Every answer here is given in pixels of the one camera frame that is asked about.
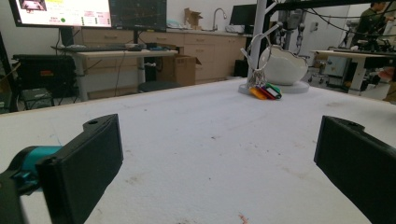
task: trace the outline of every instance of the desk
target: desk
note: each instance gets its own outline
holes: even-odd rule
[[[98,76],[86,76],[83,63],[89,60],[109,60],[109,59],[137,59],[137,79],[138,83],[145,82],[145,57],[163,57],[175,55],[177,51],[101,51],[101,52],[79,52],[72,53],[76,63],[77,83],[79,88],[79,97],[81,101],[88,100],[89,91],[99,91],[115,88],[115,83],[108,81],[98,81]]]
[[[386,57],[385,55],[379,55],[379,54],[349,53],[349,52],[340,52],[333,50],[313,50],[312,52],[327,56],[350,58],[352,59],[353,63],[357,63],[355,74],[353,75],[353,79],[352,79],[352,84],[348,91],[349,94],[354,94],[354,95],[361,94],[361,83],[363,82],[363,78],[366,73],[366,69],[364,68],[364,62],[366,58]]]
[[[245,78],[0,116],[0,170],[29,146],[65,145],[118,113],[124,161],[87,223],[370,223],[315,165],[323,115],[396,146],[396,106],[311,87],[260,101]],[[41,192],[22,197],[50,223]]]

